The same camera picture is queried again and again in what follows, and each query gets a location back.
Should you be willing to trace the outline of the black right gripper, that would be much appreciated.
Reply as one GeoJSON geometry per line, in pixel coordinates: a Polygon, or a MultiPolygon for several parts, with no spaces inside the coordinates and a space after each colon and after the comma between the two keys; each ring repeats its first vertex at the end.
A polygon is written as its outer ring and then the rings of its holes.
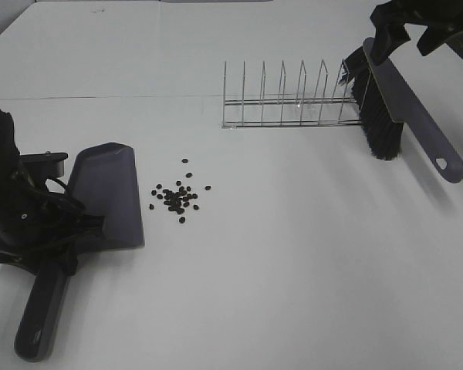
{"type": "Polygon", "coordinates": [[[377,65],[410,40],[405,25],[426,29],[417,42],[422,56],[463,34],[463,1],[388,1],[370,15],[375,28],[370,57],[377,65]]]}

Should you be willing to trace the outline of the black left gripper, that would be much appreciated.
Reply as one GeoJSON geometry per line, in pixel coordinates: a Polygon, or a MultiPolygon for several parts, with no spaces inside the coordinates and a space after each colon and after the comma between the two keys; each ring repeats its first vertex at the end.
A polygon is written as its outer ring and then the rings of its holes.
{"type": "Polygon", "coordinates": [[[68,276],[76,273],[76,243],[103,235],[103,216],[86,212],[61,180],[62,193],[42,184],[0,181],[0,264],[38,274],[46,261],[56,262],[68,276]]]}

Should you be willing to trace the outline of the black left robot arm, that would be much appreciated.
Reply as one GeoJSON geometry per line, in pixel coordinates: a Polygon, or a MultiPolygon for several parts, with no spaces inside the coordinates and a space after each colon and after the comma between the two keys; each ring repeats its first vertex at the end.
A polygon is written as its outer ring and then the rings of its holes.
{"type": "Polygon", "coordinates": [[[66,153],[22,155],[11,113],[0,109],[0,263],[37,274],[55,261],[68,276],[78,265],[76,242],[99,235],[103,217],[60,180],[66,153]]]}

